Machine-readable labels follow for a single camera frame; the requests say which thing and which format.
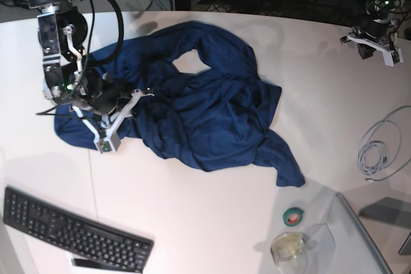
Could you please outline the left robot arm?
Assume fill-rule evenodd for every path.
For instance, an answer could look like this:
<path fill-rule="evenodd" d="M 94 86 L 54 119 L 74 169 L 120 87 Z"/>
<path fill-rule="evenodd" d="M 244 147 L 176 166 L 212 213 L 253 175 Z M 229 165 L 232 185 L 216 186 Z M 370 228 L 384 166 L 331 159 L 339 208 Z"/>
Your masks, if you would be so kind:
<path fill-rule="evenodd" d="M 396 46 L 402 21 L 395 18 L 394 12 L 402 9 L 404 3 L 405 0 L 364 0 L 363 15 L 347 35 L 348 40 L 357 44 L 362 59 L 379 51 L 387 66 L 403 62 L 401 50 Z"/>

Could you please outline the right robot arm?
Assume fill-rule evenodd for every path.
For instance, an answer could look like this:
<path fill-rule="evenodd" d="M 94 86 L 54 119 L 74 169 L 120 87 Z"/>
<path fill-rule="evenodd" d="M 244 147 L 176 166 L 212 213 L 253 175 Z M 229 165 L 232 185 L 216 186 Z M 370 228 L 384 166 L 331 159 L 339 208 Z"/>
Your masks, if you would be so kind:
<path fill-rule="evenodd" d="M 45 97 L 56 107 L 71 104 L 101 117 L 126 117 L 136 104 L 136 95 L 124 83 L 101 77 L 97 72 L 100 66 L 113 62 L 123 47 L 121 10 L 115 0 L 106 0 L 116 14 L 118 41 L 111 54 L 95 60 L 83 44 L 92 39 L 94 26 L 87 23 L 73 1 L 28 0 L 30 8 L 40 10 L 37 21 Z"/>

